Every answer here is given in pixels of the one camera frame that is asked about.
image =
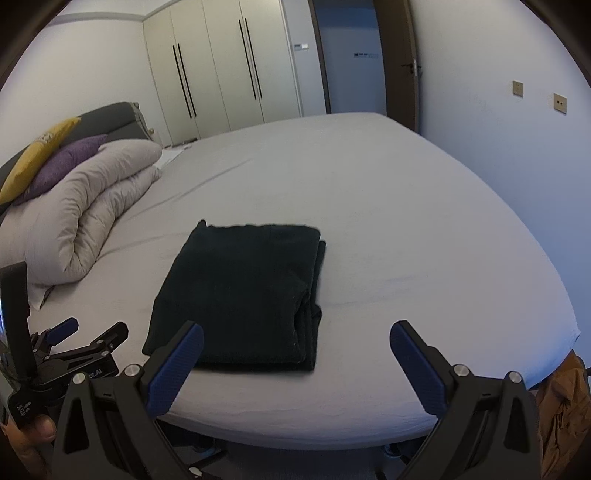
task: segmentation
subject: mattress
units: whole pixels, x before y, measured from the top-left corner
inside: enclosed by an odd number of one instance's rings
[[[114,354],[142,364],[152,303],[199,220],[315,226],[327,250],[314,372],[195,369],[166,420],[265,447],[346,449],[417,437],[435,423],[389,348],[408,319],[451,364],[533,385],[579,335],[552,263],[471,171],[371,113],[260,125],[194,144],[113,227],[82,281],[56,287],[31,330],[74,316],[82,346],[129,326]]]

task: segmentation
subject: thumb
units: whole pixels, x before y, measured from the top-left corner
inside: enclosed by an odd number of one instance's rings
[[[45,462],[35,446],[53,441],[56,436],[56,425],[53,420],[43,415],[35,419],[33,424],[19,430],[10,419],[8,425],[2,426],[2,429],[8,435],[14,452],[31,475],[35,478],[45,478],[47,476]]]

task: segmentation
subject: black towel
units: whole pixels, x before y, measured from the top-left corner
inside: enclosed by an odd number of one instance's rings
[[[325,249],[307,226],[219,228],[202,220],[154,301],[143,353],[191,320],[205,334],[199,366],[313,370]]]

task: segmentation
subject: white wardrobe door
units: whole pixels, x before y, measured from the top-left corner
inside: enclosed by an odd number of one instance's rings
[[[169,8],[144,20],[144,37],[158,98],[173,143],[198,138],[197,124],[185,100],[185,87],[178,75],[175,60],[175,53],[178,55],[178,52]]]
[[[300,116],[291,51],[279,0],[240,0],[265,122]]]
[[[173,4],[170,15],[199,134],[204,138],[230,131],[209,45],[202,0],[183,0]]]
[[[238,0],[203,0],[203,9],[230,128],[237,130],[263,123],[240,3]]]

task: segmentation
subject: electrical outlet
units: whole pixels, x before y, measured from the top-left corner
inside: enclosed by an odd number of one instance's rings
[[[513,80],[513,95],[523,97],[523,83]]]
[[[566,115],[566,102],[566,97],[563,97],[558,93],[554,94],[554,110],[558,110]]]

